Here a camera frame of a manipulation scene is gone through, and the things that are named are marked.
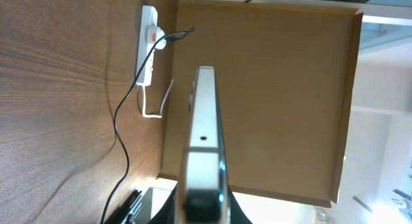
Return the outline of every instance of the cardboard panel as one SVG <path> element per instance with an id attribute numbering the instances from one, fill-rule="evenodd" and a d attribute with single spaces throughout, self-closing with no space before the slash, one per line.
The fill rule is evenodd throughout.
<path id="1" fill-rule="evenodd" d="M 232 188 L 335 201 L 359 44 L 355 12 L 181 0 L 176 28 L 196 31 L 175 44 L 162 174 L 178 176 L 191 83 L 208 65 L 218 77 Z"/>

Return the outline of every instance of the white cord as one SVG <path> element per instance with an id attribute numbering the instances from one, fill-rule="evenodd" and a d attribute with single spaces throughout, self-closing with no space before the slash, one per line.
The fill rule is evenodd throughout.
<path id="1" fill-rule="evenodd" d="M 163 107 L 164 107 L 164 105 L 165 105 L 165 102 L 166 102 L 167 96 L 168 96 L 168 94 L 169 94 L 169 92 L 170 92 L 170 89 L 172 88 L 173 81 L 174 81 L 174 79 L 172 79 L 172 80 L 170 81 L 170 86 L 169 86 L 169 88 L 167 89 L 165 96 L 163 97 L 162 104 L 160 104 L 160 110 L 159 110 L 159 114 L 158 114 L 158 115 L 146 114 L 146 90 L 145 90 L 145 86 L 141 86 L 141 85 L 138 85 L 138 86 L 137 86 L 137 93 L 139 92 L 139 86 L 142 87 L 142 94 L 143 94 L 143 98 L 142 98 L 142 100 L 143 100 L 142 116 L 143 116 L 143 117 L 145 117 L 145 118 L 162 118 L 162 117 L 163 117 L 163 115 L 162 115 L 162 114 L 163 114 Z"/>

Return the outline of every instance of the power outlet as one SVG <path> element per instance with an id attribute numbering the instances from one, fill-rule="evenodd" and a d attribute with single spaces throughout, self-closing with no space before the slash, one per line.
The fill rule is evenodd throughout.
<path id="1" fill-rule="evenodd" d="M 147 33 L 151 25 L 157 26 L 157 11 L 153 6 L 144 5 L 142 9 L 142 21 L 140 23 L 139 46 L 137 52 L 136 74 L 142 66 L 144 59 L 149 54 L 153 44 L 147 43 Z M 136 84 L 139 86 L 150 86 L 152 83 L 153 59 L 155 52 L 151 54 L 146 65 L 139 75 Z"/>

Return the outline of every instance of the wooden floor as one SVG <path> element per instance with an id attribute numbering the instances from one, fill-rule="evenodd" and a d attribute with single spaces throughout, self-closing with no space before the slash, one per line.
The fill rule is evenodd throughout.
<path id="1" fill-rule="evenodd" d="M 126 169 L 112 118 L 135 75 L 142 5 L 174 31 L 177 0 L 0 0 L 0 223 L 99 221 Z M 149 111 L 172 59 L 172 44 L 156 53 Z M 109 213 L 160 170 L 165 119 L 143 119 L 136 98 L 118 120 L 131 170 Z"/>

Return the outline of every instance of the white device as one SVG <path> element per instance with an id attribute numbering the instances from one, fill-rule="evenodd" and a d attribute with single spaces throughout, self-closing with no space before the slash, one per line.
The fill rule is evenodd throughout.
<path id="1" fill-rule="evenodd" d="M 198 69 L 191 100 L 191 129 L 175 197 L 174 224 L 227 224 L 227 168 L 213 67 Z"/>
<path id="2" fill-rule="evenodd" d="M 137 53 L 137 64 L 136 64 L 136 74 L 138 73 L 140 67 L 142 67 L 144 59 L 150 52 L 156 41 L 165 35 L 164 31 L 157 27 L 157 11 L 153 6 L 143 6 L 142 9 L 142 21 L 140 23 L 140 35 L 139 35 L 139 46 Z M 162 50 L 166 46 L 166 40 L 162 39 L 157 45 L 156 49 Z M 146 86 L 150 86 L 152 83 L 153 74 L 153 60 L 155 57 L 155 50 L 152 52 L 148 58 L 143 70 L 140 72 L 137 78 L 136 85 L 137 91 L 139 86 L 142 87 L 143 95 L 143 105 L 142 105 L 142 116 L 145 118 L 162 118 L 163 106 L 173 85 L 173 79 L 171 80 L 170 86 L 163 97 L 162 103 L 160 105 L 160 110 L 158 114 L 146 114 Z"/>

